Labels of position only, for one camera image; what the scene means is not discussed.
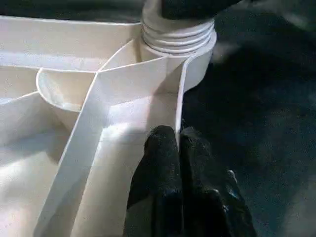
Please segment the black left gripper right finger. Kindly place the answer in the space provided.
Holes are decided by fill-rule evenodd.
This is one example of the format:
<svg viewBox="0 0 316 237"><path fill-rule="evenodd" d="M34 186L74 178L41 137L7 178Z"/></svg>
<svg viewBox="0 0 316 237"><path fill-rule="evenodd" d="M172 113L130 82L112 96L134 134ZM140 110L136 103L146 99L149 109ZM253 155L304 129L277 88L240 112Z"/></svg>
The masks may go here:
<svg viewBox="0 0 316 237"><path fill-rule="evenodd" d="M186 236L257 236L234 172L217 161L203 135L182 129L179 153Z"/></svg>

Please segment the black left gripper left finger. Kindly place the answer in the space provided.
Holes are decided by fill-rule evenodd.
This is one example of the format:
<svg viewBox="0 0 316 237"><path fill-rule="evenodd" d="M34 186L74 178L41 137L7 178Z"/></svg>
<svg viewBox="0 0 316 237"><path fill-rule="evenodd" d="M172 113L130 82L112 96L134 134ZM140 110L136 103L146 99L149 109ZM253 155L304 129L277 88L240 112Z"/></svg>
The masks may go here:
<svg viewBox="0 0 316 237"><path fill-rule="evenodd" d="M131 180L123 236L181 237L183 194L180 161L172 127L155 127L144 144Z"/></svg>

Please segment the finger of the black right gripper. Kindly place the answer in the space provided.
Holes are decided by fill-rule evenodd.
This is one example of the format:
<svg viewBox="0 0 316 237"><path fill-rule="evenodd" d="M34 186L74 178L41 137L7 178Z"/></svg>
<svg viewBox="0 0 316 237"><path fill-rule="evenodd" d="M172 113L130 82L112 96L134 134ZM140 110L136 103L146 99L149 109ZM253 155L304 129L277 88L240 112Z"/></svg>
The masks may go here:
<svg viewBox="0 0 316 237"><path fill-rule="evenodd" d="M170 20L206 19L240 0L161 0L161 15Z"/></svg>

